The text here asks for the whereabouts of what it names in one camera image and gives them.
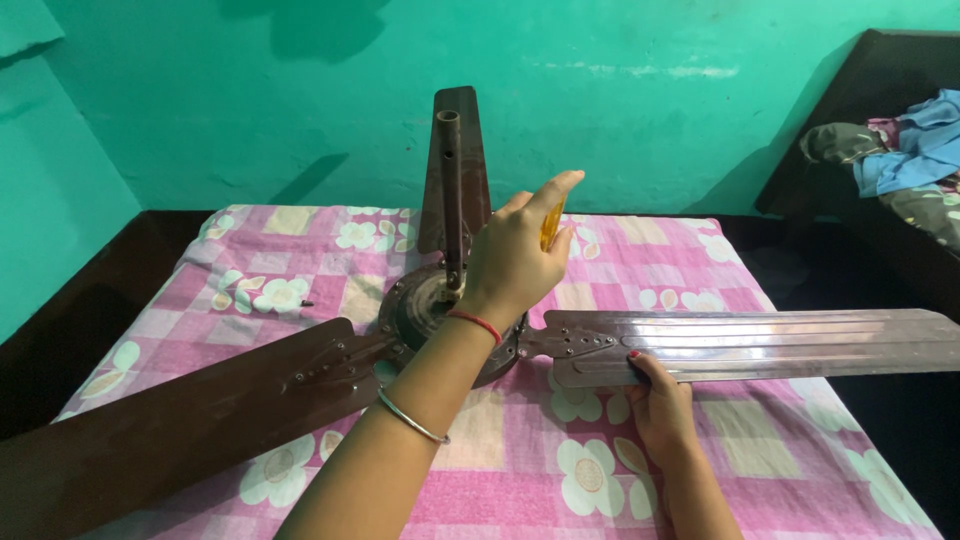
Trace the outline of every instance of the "dark wooden headboard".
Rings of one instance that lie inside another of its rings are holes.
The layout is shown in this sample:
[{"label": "dark wooden headboard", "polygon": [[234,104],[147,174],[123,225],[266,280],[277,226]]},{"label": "dark wooden headboard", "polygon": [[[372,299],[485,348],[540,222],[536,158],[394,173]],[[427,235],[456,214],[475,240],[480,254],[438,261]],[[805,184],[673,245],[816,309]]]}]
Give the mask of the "dark wooden headboard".
[{"label": "dark wooden headboard", "polygon": [[960,33],[868,30],[760,192],[756,209],[777,215],[809,211],[801,182],[806,162],[797,142],[810,128],[899,116],[940,88],[960,89]]}]

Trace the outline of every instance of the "wooden bed frame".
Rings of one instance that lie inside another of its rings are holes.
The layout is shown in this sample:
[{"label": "wooden bed frame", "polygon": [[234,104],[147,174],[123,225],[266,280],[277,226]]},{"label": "wooden bed frame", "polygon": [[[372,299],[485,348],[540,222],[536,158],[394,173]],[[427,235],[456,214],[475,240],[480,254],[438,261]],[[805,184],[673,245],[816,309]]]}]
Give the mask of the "wooden bed frame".
[{"label": "wooden bed frame", "polygon": [[960,258],[905,224],[878,199],[859,199],[853,178],[839,167],[808,164],[797,145],[810,128],[898,116],[940,88],[960,88],[957,59],[960,33],[865,32],[787,149],[756,209],[798,223],[812,221],[814,215],[839,218],[931,307],[960,322]]}]

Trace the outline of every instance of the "floral bedsheet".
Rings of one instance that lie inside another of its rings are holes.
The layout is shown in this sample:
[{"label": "floral bedsheet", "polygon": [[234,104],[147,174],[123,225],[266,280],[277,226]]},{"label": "floral bedsheet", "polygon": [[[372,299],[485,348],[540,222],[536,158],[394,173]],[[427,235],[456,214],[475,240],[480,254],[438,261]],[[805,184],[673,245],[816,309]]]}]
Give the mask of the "floral bedsheet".
[{"label": "floral bedsheet", "polygon": [[[773,310],[713,220],[566,215],[567,275],[531,311]],[[411,209],[231,206],[60,418],[335,316],[363,332],[414,250]],[[301,307],[301,300],[315,303]],[[408,539],[669,538],[662,474],[619,388],[561,388],[545,357],[471,392]],[[701,383],[694,414],[748,538],[940,538],[823,379]],[[89,538],[272,538],[357,414]]]}]

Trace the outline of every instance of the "brown fan blade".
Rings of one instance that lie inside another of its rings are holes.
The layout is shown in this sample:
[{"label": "brown fan blade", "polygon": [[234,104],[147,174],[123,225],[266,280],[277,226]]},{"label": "brown fan blade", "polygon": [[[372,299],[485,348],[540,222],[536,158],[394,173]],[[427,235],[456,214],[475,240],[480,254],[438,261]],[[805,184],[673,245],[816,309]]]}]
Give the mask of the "brown fan blade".
[{"label": "brown fan blade", "polygon": [[660,313],[547,311],[527,355],[554,358],[563,386],[645,379],[627,359],[650,353],[679,381],[960,371],[960,327],[923,309]]},{"label": "brown fan blade", "polygon": [[343,418],[394,343],[333,319],[3,441],[0,538],[73,537]]},{"label": "brown fan blade", "polygon": [[466,233],[477,234],[490,219],[490,189],[487,186],[487,163],[480,135],[480,112],[473,86],[444,88],[433,96],[433,129],[430,132],[430,154],[427,157],[426,183],[423,187],[423,214],[417,250],[432,253],[444,247],[444,197],[441,171],[443,155],[437,114],[453,110],[460,115],[461,193],[460,207]]}]

